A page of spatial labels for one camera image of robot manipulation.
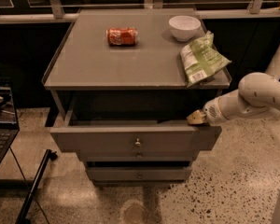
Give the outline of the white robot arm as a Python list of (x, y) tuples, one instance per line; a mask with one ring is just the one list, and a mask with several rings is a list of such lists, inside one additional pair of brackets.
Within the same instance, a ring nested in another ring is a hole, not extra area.
[(262, 119), (280, 113), (280, 45), (264, 73), (241, 78), (235, 91), (205, 103), (187, 116), (189, 125), (222, 124), (233, 119)]

